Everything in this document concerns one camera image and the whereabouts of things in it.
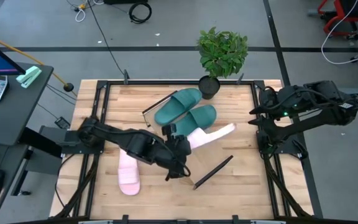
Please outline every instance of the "slipper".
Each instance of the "slipper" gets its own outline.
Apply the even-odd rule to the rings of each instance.
[[[118,184],[126,195],[136,195],[140,191],[139,168],[137,160],[128,156],[126,151],[119,151]]]
[[[207,144],[211,141],[215,141],[236,129],[236,124],[228,124],[225,127],[213,132],[205,133],[201,128],[196,128],[191,134],[187,136],[187,140],[190,143],[191,150]]]
[[[190,110],[184,118],[177,121],[175,135],[187,136],[195,129],[206,129],[212,126],[216,120],[216,110],[212,105],[200,106]]]
[[[155,122],[161,126],[171,123],[196,106],[201,100],[201,95],[196,88],[187,88],[174,93],[154,115]]]

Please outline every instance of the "plant pot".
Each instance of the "plant pot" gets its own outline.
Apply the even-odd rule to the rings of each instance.
[[[221,84],[217,78],[210,78],[208,75],[200,78],[198,89],[203,94],[203,99],[210,100],[219,91]]]

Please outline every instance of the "wooden tabletop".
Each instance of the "wooden tabletop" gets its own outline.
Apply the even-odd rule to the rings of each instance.
[[[264,80],[276,90],[280,80]],[[72,129],[78,129],[84,118],[92,111],[97,80],[82,80],[75,105]],[[147,129],[142,111],[175,90],[194,85],[113,85],[109,95],[106,124],[121,129]],[[256,126],[247,124],[255,116],[249,114],[254,108],[249,85],[222,85],[212,100],[201,100],[201,105],[213,105],[218,117],[206,132],[217,130],[229,123],[237,129],[218,140],[224,153],[234,158],[216,175],[197,190],[184,179],[165,181],[167,170],[139,163],[141,189],[136,196],[124,195],[118,186],[117,165],[119,148],[106,142],[100,157],[91,211],[92,219],[240,219],[273,218],[264,162],[260,158],[255,138]],[[290,124],[282,119],[280,125]],[[82,155],[75,155],[60,171],[57,190],[64,202],[73,195],[78,185]],[[287,189],[305,211],[312,214],[310,197],[302,165],[299,159],[280,155]],[[85,209],[85,190],[80,214]],[[280,214],[284,214],[281,196],[276,188]],[[55,195],[50,215],[62,209]]]

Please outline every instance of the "gray floor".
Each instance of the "gray floor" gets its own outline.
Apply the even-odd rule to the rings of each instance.
[[[269,2],[282,47],[321,46],[326,37],[323,22],[306,15],[307,9],[316,8],[320,0]],[[252,47],[274,47],[261,0],[150,0],[150,5],[153,15],[142,25],[130,23],[125,13],[112,6],[95,6],[108,44],[116,47],[194,46],[201,29],[217,26],[219,30],[248,35]],[[118,7],[128,10],[130,6]],[[75,12],[64,0],[5,1],[0,8],[0,39],[15,47],[104,46],[90,10],[86,13],[86,19],[77,23]],[[327,47],[358,47],[358,41],[333,38]],[[30,62],[19,54],[7,54],[15,61]],[[55,67],[55,71],[67,82],[72,82],[76,90],[84,78],[121,78],[108,52],[30,54]],[[114,52],[114,55],[131,78],[199,78],[204,75],[197,52]],[[292,84],[334,80],[339,87],[358,87],[358,63],[331,65],[320,53],[284,52],[283,56]],[[353,54],[330,53],[327,56],[340,62]],[[244,79],[282,77],[275,52],[250,52],[241,73],[245,74]],[[50,84],[61,87],[54,78]],[[73,106],[51,91],[45,90],[40,104],[71,120]],[[28,126],[38,130],[41,125],[54,126],[53,122],[51,115],[37,107]],[[305,132],[305,138],[324,217],[358,220],[358,115],[348,126],[323,126]],[[24,189],[34,194],[8,197],[1,209],[4,215],[0,215],[0,223],[46,218],[55,180],[49,175],[28,176]]]

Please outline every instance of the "desk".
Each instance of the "desk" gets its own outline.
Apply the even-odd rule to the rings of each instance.
[[[18,64],[25,70],[33,66]],[[53,71],[50,66],[37,66],[42,73],[27,89],[16,81],[17,76],[8,76],[10,87],[0,101],[0,169],[6,175],[0,194],[0,208],[28,150],[28,146],[17,142]]]
[[[281,88],[280,80],[264,81],[266,85]],[[81,82],[71,122],[72,129],[78,129],[83,119],[91,114],[97,82]],[[129,80],[129,85],[112,85],[105,123],[121,129],[153,131],[145,124],[143,110],[173,91],[188,87],[196,85],[174,85],[172,80],[154,80],[153,84],[150,80]],[[120,220],[125,214],[131,220],[230,220],[235,214],[240,219],[273,218],[264,162],[259,156],[255,139],[257,127],[247,124],[255,117],[249,115],[249,111],[254,108],[251,87],[221,85],[220,91],[212,100],[201,100],[202,105],[214,105],[218,113],[215,124],[208,131],[214,131],[228,123],[237,123],[237,129],[218,140],[223,151],[234,158],[197,190],[192,190],[193,186],[185,179],[166,182],[166,170],[139,162],[140,193],[136,196],[124,195],[119,190],[117,181],[119,149],[113,143],[106,142],[104,153],[99,159],[90,219]],[[104,89],[98,104],[99,117],[104,100],[103,91]],[[286,125],[289,122],[289,119],[282,119],[280,124]],[[83,155],[75,155],[60,171],[57,189],[64,202],[71,198],[77,188],[82,158]],[[301,162],[289,155],[280,155],[280,158],[288,190],[312,214]],[[283,215],[280,193],[277,189],[275,193],[278,209]],[[79,215],[84,214],[87,194],[88,191],[85,190]],[[55,195],[50,215],[57,214],[61,209]]]

